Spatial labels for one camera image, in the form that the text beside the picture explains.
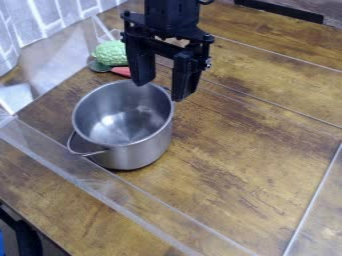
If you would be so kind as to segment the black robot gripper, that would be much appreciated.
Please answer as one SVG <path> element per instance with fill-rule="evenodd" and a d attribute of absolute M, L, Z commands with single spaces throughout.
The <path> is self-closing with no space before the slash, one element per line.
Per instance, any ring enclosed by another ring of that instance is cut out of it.
<path fill-rule="evenodd" d="M 214 36 L 200 27 L 201 7 L 216 0 L 143 0 L 145 12 L 126 10 L 123 41 L 138 86 L 155 79 L 155 56 L 174 59 L 171 98 L 185 100 L 196 91 L 202 70 L 212 66 Z"/>

